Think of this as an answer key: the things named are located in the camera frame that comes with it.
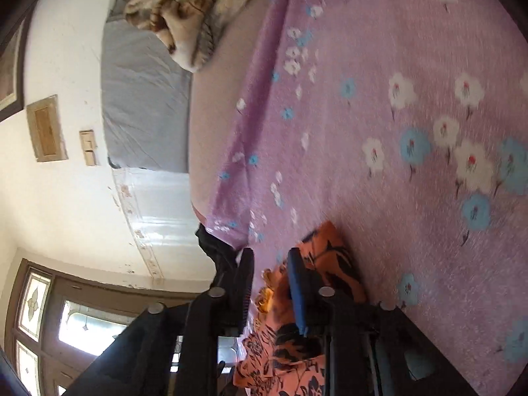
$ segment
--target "white wall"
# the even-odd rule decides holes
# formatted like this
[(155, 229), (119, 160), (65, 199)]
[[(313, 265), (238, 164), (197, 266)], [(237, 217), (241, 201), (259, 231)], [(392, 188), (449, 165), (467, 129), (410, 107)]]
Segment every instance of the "white wall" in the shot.
[[(0, 214), (11, 234), (5, 246), (0, 243), (0, 267), (11, 263), (17, 246), (19, 255), (84, 278), (196, 291), (207, 286), (212, 264), (178, 274), (174, 258), (159, 258), (167, 266), (163, 274), (174, 281), (151, 281), (106, 163), (100, 55), (109, 5), (110, 0), (40, 0), (36, 7), (26, 50), (25, 101), (58, 95), (69, 159), (35, 161), (25, 111), (0, 123)], [(84, 163), (79, 141), (84, 129), (95, 132), (100, 166)], [(0, 236), (4, 232), (0, 219)], [(176, 262), (185, 269), (195, 257), (183, 254)], [(7, 268), (0, 269), (0, 288)]]
[(203, 281), (205, 290), (215, 265), (197, 245), (198, 219), (191, 205), (188, 174), (142, 169), (114, 171), (123, 211), (145, 263), (164, 279)]

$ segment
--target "beige blanket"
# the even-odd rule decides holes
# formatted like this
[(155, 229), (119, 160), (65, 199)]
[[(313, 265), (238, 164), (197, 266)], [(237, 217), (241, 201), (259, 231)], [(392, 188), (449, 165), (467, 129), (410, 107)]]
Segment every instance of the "beige blanket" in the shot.
[(211, 57), (226, 25), (250, 0), (130, 0), (125, 18), (139, 29), (151, 30), (172, 59), (196, 72)]

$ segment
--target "wooden window frame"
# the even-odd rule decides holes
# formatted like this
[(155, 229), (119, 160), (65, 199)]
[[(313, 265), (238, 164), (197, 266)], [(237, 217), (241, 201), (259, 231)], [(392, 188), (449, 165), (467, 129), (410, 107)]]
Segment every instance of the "wooden window frame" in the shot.
[[(22, 310), (22, 308), (20, 308), (20, 303), (23, 301), (22, 297), (24, 295), (24, 288), (26, 287), (28, 278), (30, 277), (30, 273), (32, 271), (35, 271), (38, 274), (42, 274), (51, 280), (51, 283), (49, 285), (49, 290), (48, 290), (48, 297), (43, 306), (41, 329), (40, 329), (41, 332), (40, 332), (40, 338), (38, 342), (33, 340), (30, 336), (28, 336), (22, 330), (18, 329), (18, 325), (17, 325), (18, 316)], [(17, 360), (16, 341), (19, 340), (28, 349), (30, 349), (33, 353), (35, 353), (39, 357), (39, 360), (40, 360), (39, 361), (39, 383), (41, 386), (41, 393), (43, 396), (45, 394), (49, 396), (48, 394), (49, 392), (46, 392), (46, 389), (44, 388), (46, 384), (44, 380), (44, 370), (43, 370), (44, 361), (43, 359), (46, 359), (46, 361), (49, 361), (49, 362), (57, 362), (57, 360), (52, 355), (44, 352), (44, 350), (42, 349), (42, 343), (44, 341), (44, 334), (45, 334), (44, 324), (48, 320), (47, 313), (48, 313), (48, 306), (50, 305), (49, 300), (52, 297), (57, 278), (69, 280), (72, 283), (88, 285), (96, 289), (112, 290), (113, 292), (118, 292), (118, 293), (122, 293), (125, 295), (126, 294), (144, 295), (144, 296), (149, 296), (152, 298), (159, 298), (161, 301), (167, 300), (169, 303), (171, 302), (171, 300), (176, 301), (178, 303), (180, 300), (182, 301), (182, 303), (188, 302), (188, 301), (192, 301), (197, 296), (197, 293), (168, 292), (168, 291), (163, 291), (163, 290), (149, 290), (149, 289), (134, 289), (134, 288), (124, 287), (124, 286), (119, 286), (119, 285), (114, 285), (114, 284), (98, 283), (96, 281), (86, 280), (80, 277), (65, 274), (60, 271), (55, 271), (47, 267), (44, 267), (42, 265), (39, 265), (37, 263), (30, 262), (27, 259), (23, 259), (18, 268), (15, 281), (13, 284), (13, 288), (11, 290), (9, 304), (7, 306), (4, 352), (7, 358), (12, 363), (12, 365), (16, 365), (17, 364), (16, 363), (16, 360)]]

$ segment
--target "blanket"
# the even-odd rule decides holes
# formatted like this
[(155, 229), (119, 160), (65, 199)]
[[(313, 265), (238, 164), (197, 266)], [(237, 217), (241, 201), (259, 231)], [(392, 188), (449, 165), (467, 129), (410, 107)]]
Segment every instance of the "blanket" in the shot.
[[(358, 303), (366, 300), (349, 252), (334, 225), (326, 222), (298, 243), (305, 266), (316, 269), (326, 285), (339, 288)], [(233, 383), (254, 396), (324, 395), (325, 357), (317, 337), (299, 334), (286, 262), (268, 275), (273, 292), (267, 311), (260, 311), (254, 332), (243, 342), (247, 357), (237, 364)]]
[(481, 395), (528, 361), (528, 44), (498, 0), (273, 0), (208, 230), (260, 272), (331, 219)]
[(196, 72), (211, 58), (225, 27), (250, 0), (130, 0), (127, 21), (150, 30), (180, 67)]

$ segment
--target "wooden door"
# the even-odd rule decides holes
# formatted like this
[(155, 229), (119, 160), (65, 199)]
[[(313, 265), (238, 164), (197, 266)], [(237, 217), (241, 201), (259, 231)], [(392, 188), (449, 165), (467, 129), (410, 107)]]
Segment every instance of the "wooden door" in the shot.
[[(28, 290), (28, 281), (35, 275), (42, 275), (48, 285), (46, 297), (38, 299), (41, 305)], [(172, 307), (195, 296), (98, 284), (23, 261), (11, 294), (5, 351), (17, 365), (17, 347), (22, 344), (38, 360), (40, 396), (59, 396), (150, 304)], [(39, 331), (32, 337), (20, 327), (28, 303), (37, 311), (31, 313), (34, 319), (41, 315)]]

